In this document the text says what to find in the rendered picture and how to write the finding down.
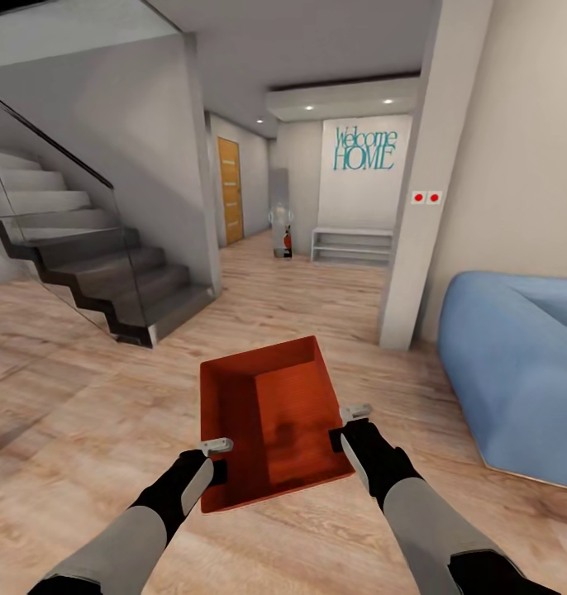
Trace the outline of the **storage box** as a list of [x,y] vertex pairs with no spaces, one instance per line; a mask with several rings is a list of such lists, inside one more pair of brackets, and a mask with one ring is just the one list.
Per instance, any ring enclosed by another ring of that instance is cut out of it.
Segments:
[[355,473],[332,451],[341,429],[336,399],[316,336],[201,363],[201,440],[233,441],[210,455],[226,460],[227,483],[202,493],[202,513],[224,512]]

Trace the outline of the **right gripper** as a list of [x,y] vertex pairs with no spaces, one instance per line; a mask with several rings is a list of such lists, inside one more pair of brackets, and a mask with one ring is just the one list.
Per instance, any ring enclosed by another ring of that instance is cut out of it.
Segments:
[[331,440],[332,451],[335,453],[343,452],[341,444],[341,433],[346,431],[346,426],[341,429],[332,429],[329,431],[329,437]]

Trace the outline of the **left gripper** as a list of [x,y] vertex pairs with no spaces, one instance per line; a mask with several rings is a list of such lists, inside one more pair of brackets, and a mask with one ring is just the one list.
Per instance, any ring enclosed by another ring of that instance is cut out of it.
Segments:
[[221,461],[213,461],[213,478],[212,483],[210,483],[208,487],[227,483],[227,480],[226,460],[221,459]]

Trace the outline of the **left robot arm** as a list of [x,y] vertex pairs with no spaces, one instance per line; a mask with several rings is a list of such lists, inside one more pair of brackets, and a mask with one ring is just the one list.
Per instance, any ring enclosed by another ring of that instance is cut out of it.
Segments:
[[179,526],[208,487],[227,483],[233,441],[205,440],[147,487],[120,517],[48,571],[26,595],[141,595]]

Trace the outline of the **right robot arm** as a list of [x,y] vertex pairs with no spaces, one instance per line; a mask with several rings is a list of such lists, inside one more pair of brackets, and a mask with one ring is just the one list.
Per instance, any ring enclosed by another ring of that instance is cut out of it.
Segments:
[[345,452],[377,498],[422,595],[561,595],[527,579],[515,561],[460,515],[367,417],[367,402],[340,407],[332,451]]

